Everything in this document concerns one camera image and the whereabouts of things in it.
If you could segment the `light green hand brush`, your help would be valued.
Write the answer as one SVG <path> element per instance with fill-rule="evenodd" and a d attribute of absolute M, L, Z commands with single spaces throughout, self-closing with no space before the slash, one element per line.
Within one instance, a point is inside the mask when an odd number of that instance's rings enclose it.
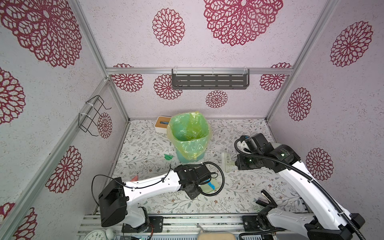
<path fill-rule="evenodd" d="M 222 157 L 222 170 L 223 171 L 225 171 L 226 173 L 229 173 L 234 168 L 237 168 L 237 166 L 235 165 L 235 161 L 232 160 L 230 154 L 228 154 L 227 152 L 222 152 L 221 157 Z"/>

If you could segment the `green bin with bag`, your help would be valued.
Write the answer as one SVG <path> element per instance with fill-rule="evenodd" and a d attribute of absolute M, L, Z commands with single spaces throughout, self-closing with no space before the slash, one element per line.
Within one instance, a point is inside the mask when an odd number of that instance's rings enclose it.
<path fill-rule="evenodd" d="M 212 128 L 200 112 L 188 112 L 171 117 L 167 137 L 183 164 L 202 160 L 212 138 Z"/>

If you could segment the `pink paper scrap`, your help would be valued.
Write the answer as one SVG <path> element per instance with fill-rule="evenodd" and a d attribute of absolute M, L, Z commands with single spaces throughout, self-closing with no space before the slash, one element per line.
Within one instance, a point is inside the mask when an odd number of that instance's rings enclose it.
<path fill-rule="evenodd" d="M 138 180 L 139 180 L 139 176 L 136 175 L 135 177 L 133 177 L 133 178 L 131 179 L 131 182 L 137 182 Z"/>

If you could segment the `blue paper scrap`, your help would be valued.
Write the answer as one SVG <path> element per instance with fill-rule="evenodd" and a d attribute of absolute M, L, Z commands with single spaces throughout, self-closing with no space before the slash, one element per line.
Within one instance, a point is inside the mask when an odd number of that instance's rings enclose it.
<path fill-rule="evenodd" d="M 217 182 L 210 181 L 208 183 L 208 186 L 212 189 L 215 190 L 217 188 Z"/>

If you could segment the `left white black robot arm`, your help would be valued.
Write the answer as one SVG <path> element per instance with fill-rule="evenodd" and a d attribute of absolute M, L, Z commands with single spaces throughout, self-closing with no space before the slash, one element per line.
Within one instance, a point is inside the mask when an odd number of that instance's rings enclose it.
<path fill-rule="evenodd" d="M 193 200 L 201 194 L 200 185 L 212 179 L 207 166 L 180 165 L 170 168 L 166 174 L 146 180 L 123 182 L 112 178 L 98 195 L 101 226 L 111 227 L 125 223 L 132 228 L 141 228 L 149 221 L 147 210 L 137 203 L 165 193 L 184 191 Z"/>

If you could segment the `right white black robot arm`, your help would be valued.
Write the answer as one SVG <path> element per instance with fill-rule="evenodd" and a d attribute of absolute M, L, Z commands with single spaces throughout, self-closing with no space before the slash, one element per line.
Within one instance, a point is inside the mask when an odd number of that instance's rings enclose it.
<path fill-rule="evenodd" d="M 360 231 L 365 219 L 342 207 L 315 179 L 289 146 L 269 142 L 263 134 L 241 136 L 234 143 L 237 155 L 235 165 L 240 171 L 267 168 L 285 179 L 309 210 L 306 214 L 291 213 L 278 208 L 266 191 L 267 202 L 258 200 L 263 209 L 255 215 L 256 227 L 245 227 L 239 238 L 249 235 L 268 235 L 291 231 L 309 240 L 350 240 L 353 235 L 365 239 Z"/>

